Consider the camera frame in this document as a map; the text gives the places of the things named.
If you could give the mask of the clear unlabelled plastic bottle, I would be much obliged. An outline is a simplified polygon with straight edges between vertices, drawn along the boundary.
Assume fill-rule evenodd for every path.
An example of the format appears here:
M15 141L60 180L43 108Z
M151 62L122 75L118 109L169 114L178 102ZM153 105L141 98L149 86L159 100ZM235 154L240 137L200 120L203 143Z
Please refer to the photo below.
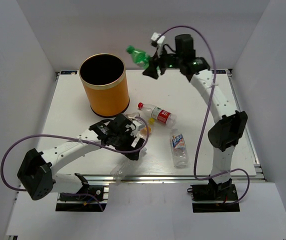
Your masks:
M147 153L147 148L144 147L139 152L139 158L138 160L130 160L128 158L124 158L121 162L119 162L111 171L110 175L113 177L113 179L120 183L122 180L124 180L128 176L132 176L136 170L140 167L140 165L143 162L143 156L145 156Z

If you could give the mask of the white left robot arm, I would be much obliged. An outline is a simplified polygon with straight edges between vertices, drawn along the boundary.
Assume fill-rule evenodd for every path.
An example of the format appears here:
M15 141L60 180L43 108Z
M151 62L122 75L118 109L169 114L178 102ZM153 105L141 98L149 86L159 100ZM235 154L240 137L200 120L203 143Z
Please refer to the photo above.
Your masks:
M137 161L147 141L139 131L147 126L138 113L118 114L91 125L76 138L65 137L65 142L47 150L29 150L18 170L17 177L32 200L49 193L76 197L90 195L90 185L80 173L61 174L59 171L86 154L106 149Z

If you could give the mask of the green plastic bottle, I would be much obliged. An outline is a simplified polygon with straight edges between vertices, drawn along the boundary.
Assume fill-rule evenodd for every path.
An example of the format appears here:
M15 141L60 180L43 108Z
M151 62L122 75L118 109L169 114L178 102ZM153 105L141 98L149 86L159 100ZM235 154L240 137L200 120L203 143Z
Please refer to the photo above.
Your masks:
M126 48L126 52L131 56L133 63L138 67L144 70L149 67L149 61L151 56L145 51L137 49L132 45L129 45Z

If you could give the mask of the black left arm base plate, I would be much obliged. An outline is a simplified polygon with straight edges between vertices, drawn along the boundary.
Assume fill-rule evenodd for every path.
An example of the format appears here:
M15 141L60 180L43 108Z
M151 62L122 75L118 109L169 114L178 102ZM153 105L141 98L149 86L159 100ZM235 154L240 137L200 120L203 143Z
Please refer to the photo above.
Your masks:
M90 185L86 195L69 196L60 194L57 198L56 212L102 212L108 202L108 185Z

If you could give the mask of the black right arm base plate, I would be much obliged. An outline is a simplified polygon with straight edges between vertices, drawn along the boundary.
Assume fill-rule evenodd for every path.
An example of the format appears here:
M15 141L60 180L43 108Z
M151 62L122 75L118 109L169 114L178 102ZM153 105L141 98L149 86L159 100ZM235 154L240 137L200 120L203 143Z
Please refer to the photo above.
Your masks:
M194 184L187 188L187 193L191 195L193 213L236 213L240 212L237 201L238 193L236 186L220 192L214 196L214 190L209 184Z

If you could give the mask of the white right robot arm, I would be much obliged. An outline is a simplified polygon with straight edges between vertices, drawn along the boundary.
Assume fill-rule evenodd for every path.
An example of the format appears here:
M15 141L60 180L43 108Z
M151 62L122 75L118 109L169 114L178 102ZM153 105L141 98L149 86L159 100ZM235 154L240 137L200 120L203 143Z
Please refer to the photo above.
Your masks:
M194 39L190 34L175 37L175 50L167 53L165 37L159 33L151 36L151 45L156 48L149 59L143 75L157 79L167 69L178 69L200 93L207 104L214 126L208 131L208 140L213 146L212 169L205 179L208 184L192 185L187 191L195 201L229 201L228 196L236 191L232 184L232 156L239 139L243 136L248 115L238 111L228 101L216 84L216 71L203 57L197 57Z

